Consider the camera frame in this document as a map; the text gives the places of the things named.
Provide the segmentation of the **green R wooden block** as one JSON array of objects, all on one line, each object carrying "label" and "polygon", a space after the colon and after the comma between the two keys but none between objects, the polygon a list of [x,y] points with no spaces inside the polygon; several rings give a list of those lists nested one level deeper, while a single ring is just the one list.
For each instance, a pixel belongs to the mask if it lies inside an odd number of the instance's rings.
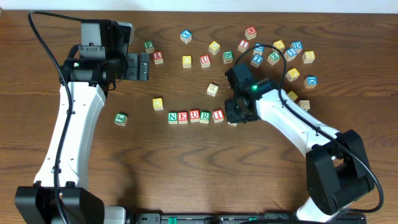
[{"label": "green R wooden block", "polygon": [[208,124],[210,122],[210,112],[200,111],[200,123]]}]

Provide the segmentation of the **red E wooden block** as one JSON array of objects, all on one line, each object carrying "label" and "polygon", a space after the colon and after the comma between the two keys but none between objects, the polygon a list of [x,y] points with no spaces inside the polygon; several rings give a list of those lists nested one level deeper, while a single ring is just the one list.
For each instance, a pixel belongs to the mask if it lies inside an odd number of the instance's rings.
[{"label": "red E wooden block", "polygon": [[186,111],[181,111],[177,113],[178,124],[187,124],[188,123],[188,113]]}]

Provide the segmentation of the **green N wooden block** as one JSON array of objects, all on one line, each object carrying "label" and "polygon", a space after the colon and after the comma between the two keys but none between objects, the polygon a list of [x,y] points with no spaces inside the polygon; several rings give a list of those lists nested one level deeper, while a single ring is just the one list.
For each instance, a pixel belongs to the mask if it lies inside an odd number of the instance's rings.
[{"label": "green N wooden block", "polygon": [[178,123],[178,113],[177,112],[169,112],[168,113],[168,123],[169,124],[177,124]]}]

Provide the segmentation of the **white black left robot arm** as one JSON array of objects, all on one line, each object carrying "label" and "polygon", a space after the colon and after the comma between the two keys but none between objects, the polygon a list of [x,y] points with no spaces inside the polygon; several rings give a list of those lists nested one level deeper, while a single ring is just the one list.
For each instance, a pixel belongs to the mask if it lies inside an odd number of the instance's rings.
[{"label": "white black left robot arm", "polygon": [[15,205],[26,223],[134,223],[120,206],[106,206],[88,191],[88,160],[109,84],[146,81],[147,53],[69,56],[61,67],[67,81],[46,158],[32,186],[17,188]]}]

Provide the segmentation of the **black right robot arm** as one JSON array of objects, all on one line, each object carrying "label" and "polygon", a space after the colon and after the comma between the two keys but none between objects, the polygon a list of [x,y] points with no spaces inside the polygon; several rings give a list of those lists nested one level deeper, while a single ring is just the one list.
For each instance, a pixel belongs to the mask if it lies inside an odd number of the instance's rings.
[{"label": "black right robot arm", "polygon": [[295,104],[272,80],[229,78],[234,97],[225,102],[227,120],[259,119],[280,131],[305,157],[309,198],[298,220],[330,223],[349,205],[379,187],[358,133],[331,128]]}]

